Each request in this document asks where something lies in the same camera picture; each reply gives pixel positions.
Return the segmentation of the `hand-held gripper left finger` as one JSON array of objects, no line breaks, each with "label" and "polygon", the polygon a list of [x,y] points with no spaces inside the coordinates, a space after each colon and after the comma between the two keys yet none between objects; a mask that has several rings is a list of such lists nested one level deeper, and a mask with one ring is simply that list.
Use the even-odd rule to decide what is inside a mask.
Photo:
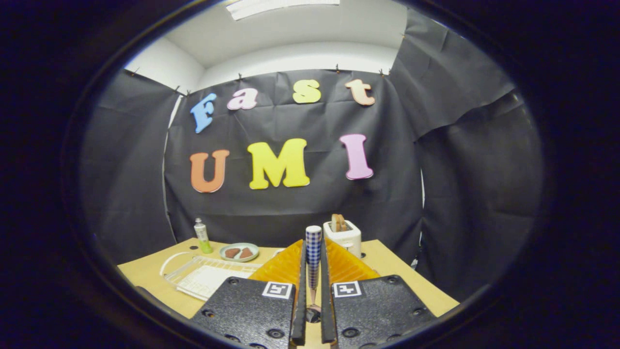
[{"label": "hand-held gripper left finger", "polygon": [[228,277],[192,318],[205,331],[260,349],[306,344],[306,243],[299,240],[244,279]]}]

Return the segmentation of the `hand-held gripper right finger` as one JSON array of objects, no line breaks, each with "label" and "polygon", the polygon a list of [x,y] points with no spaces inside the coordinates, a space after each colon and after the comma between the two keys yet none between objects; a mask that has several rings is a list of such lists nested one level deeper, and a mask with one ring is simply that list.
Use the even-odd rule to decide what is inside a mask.
[{"label": "hand-held gripper right finger", "polygon": [[399,275],[335,282],[328,268],[327,240],[321,243],[321,340],[333,349],[370,349],[390,343],[436,319]]}]

